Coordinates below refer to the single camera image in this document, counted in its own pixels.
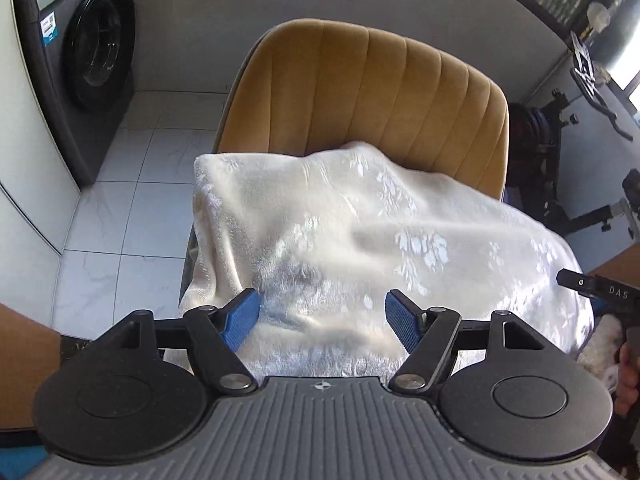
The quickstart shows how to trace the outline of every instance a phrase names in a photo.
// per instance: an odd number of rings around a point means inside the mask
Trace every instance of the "gray wall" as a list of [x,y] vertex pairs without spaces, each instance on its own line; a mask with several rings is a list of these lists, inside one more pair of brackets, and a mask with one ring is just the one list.
[[382,28],[475,66],[521,100],[564,51],[515,0],[135,0],[139,90],[227,92],[262,33],[293,18]]
[[[549,79],[530,101],[542,106],[551,100],[553,88],[559,88],[571,100],[580,92],[569,76],[571,60]],[[618,114],[618,124],[635,137],[634,142],[620,137],[609,120],[580,97],[563,113],[564,118],[577,114],[580,124],[562,131],[558,199],[573,218],[598,207],[617,202],[624,196],[622,180],[632,168],[640,170],[640,128],[609,91],[600,89],[609,108]],[[580,266],[593,270],[630,247],[628,222],[615,218],[612,230],[603,233],[598,226],[567,237]]]

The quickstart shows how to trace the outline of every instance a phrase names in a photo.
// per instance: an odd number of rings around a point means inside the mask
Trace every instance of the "round black disc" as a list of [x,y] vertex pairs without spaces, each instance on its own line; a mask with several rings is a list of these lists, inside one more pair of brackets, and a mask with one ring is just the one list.
[[451,376],[439,405],[469,442],[518,460],[560,460],[604,434],[611,398],[600,382],[555,350],[506,350]]
[[126,463],[171,447],[198,424],[207,405],[200,382],[133,352],[69,363],[40,387],[33,419],[49,448],[77,462]]

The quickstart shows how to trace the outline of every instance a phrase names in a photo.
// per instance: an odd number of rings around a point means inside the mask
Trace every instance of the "washing machine door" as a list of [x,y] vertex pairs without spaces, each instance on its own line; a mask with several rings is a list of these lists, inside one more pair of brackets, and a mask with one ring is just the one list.
[[63,69],[72,99],[107,111],[122,94],[136,39],[133,0],[84,0],[66,31]]

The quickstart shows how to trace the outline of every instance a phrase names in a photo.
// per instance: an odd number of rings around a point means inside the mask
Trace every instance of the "logo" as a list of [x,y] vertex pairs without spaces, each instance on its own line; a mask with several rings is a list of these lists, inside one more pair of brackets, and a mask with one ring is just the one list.
[[628,290],[621,290],[620,288],[616,290],[614,286],[609,289],[609,294],[613,294],[614,296],[622,298],[623,300],[626,300],[629,297]]
[[324,392],[325,390],[328,390],[329,388],[331,388],[333,385],[326,382],[326,381],[320,381],[319,383],[314,384],[314,388],[316,390],[320,390],[321,392]]

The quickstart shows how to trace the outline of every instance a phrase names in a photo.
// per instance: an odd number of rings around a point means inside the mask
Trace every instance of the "washing machine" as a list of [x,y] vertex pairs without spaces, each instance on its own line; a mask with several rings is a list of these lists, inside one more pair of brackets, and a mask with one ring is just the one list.
[[133,0],[14,0],[44,117],[79,186],[95,181],[133,96]]

